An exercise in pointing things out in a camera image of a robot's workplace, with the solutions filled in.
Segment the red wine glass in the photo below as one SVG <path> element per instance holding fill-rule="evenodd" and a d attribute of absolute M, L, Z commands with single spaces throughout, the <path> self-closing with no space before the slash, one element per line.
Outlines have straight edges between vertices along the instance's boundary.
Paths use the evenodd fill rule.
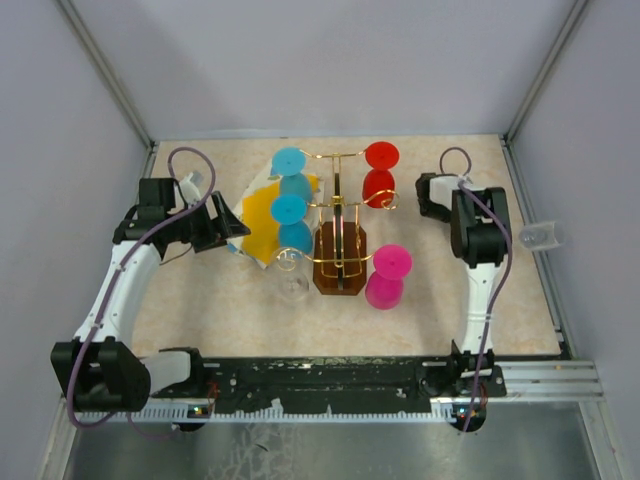
<path fill-rule="evenodd" d="M 390 207 L 395 190 L 391 169 L 400 159 L 399 150 L 392 143 L 378 141 L 366 148 L 364 156 L 371 170 L 363 180 L 362 199 L 371 208 Z"/>

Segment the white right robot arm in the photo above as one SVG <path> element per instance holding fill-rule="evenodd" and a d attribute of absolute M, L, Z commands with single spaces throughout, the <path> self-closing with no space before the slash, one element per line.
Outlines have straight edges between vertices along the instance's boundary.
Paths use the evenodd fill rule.
<path fill-rule="evenodd" d="M 461 334 L 452 341 L 446 380 L 454 393 L 470 395 L 493 368 L 493 310 L 512 262 L 506 191 L 431 172 L 418 178 L 416 193 L 420 214 L 450 227 L 452 253 L 464 263 L 466 314 Z"/>

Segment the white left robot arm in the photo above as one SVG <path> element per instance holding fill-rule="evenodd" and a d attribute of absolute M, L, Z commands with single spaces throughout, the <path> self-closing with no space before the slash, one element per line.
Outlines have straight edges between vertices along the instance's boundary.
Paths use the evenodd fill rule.
<path fill-rule="evenodd" d="M 208 373 L 195 348 L 136 356 L 135 321 L 170 245 L 200 253 L 249 233 L 218 191 L 200 195 L 186 180 L 168 177 L 140 180 L 139 200 L 114 232 L 109 268 L 89 314 L 72 340 L 56 343 L 50 355 L 73 413 L 139 412 L 169 387 L 189 397 L 206 389 Z"/>

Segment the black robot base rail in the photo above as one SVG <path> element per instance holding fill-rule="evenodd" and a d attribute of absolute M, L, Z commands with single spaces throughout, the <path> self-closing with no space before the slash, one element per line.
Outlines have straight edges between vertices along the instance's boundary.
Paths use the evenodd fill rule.
<path fill-rule="evenodd" d="M 191 376 L 155 393 L 159 400 L 186 400 L 195 419 L 265 414 L 332 419 L 398 418 L 430 414 L 438 398 L 455 401 L 448 420 L 475 431 L 486 403 L 507 393 L 492 353 L 477 360 L 448 356 L 237 357 L 196 356 Z"/>

